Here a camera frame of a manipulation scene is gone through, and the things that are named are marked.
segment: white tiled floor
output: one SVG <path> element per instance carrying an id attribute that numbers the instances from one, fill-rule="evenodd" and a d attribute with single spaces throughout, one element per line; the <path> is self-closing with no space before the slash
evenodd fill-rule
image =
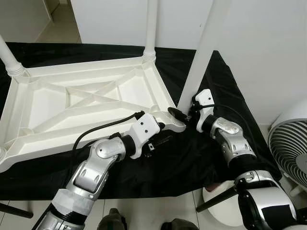
<path id="1" fill-rule="evenodd" d="M 81 43 L 72 8 L 59 5 L 52 13 L 53 23 L 38 38 L 40 43 Z"/>
<path id="2" fill-rule="evenodd" d="M 31 229 L 49 203 L 50 201 L 10 201 L 10 206 L 33 211 L 34 217 L 28 219 L 5 213 L 0 230 Z M 175 218 L 186 219 L 199 226 L 193 193 L 190 192 L 178 197 L 98 200 L 84 229 L 95 230 L 112 207 L 117 208 L 126 218 L 130 230 L 159 230 L 162 223 Z"/>

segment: silver robot arm segment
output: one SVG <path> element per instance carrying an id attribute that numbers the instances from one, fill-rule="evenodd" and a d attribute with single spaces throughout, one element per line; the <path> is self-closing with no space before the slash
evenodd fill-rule
<path id="1" fill-rule="evenodd" d="M 197 131 L 207 132 L 219 143 L 228 168 L 235 176 L 234 187 L 226 191 L 225 196 L 238 194 L 245 227 L 249 230 L 282 230 L 297 225 L 296 212 L 291 200 L 260 164 L 244 138 L 242 128 L 222 117 L 213 116 L 213 107 L 214 101 L 210 90 L 203 90 L 192 98 L 189 119 L 196 121 Z M 180 114 L 180 111 L 174 109 L 169 111 L 175 115 Z M 214 201 L 208 201 L 199 206 L 197 211 L 207 209 L 221 200 L 219 197 Z"/>
<path id="2" fill-rule="evenodd" d="M 142 146 L 160 132 L 150 114 L 143 115 L 122 137 L 101 139 L 90 149 L 65 189 L 59 189 L 37 230 L 82 230 L 84 222 L 98 199 L 108 178 L 108 170 L 125 156 L 136 159 Z"/>

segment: white fan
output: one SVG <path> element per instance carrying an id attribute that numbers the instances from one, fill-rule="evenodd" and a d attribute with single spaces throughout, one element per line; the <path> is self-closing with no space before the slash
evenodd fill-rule
<path id="1" fill-rule="evenodd" d="M 307 191 L 307 99 L 277 118 L 268 142 L 281 169 Z"/>

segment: black tablecloth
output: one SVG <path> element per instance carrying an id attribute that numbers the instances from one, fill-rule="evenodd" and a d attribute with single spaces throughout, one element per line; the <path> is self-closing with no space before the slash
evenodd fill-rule
<path id="1" fill-rule="evenodd" d="M 88 44 L 25 44 L 8 43 L 18 61 L 25 67 L 67 64 L 141 56 L 143 47 Z M 156 66 L 173 99 L 178 103 L 195 50 L 156 49 Z M 11 79 L 0 64 L 0 109 L 4 107 Z M 257 143 L 258 158 L 279 180 L 281 174 L 263 139 L 261 132 L 237 87 L 230 68 L 218 51 L 214 51 L 201 89 L 210 88 L 214 101 L 226 104 L 247 120 Z M 237 122 L 254 148 L 250 134 L 240 118 L 225 109 L 214 111 L 216 116 Z M 100 198 L 138 198 L 178 196 L 213 183 L 233 179 L 222 157 L 219 146 L 205 134 L 187 128 L 183 133 L 165 131 L 162 136 L 172 139 L 160 145 L 152 157 L 130 158 L 116 163 Z M 85 160 L 89 149 L 78 155 Z M 0 174 L 0 199 L 52 199 L 62 185 L 71 152 L 23 161 Z"/>

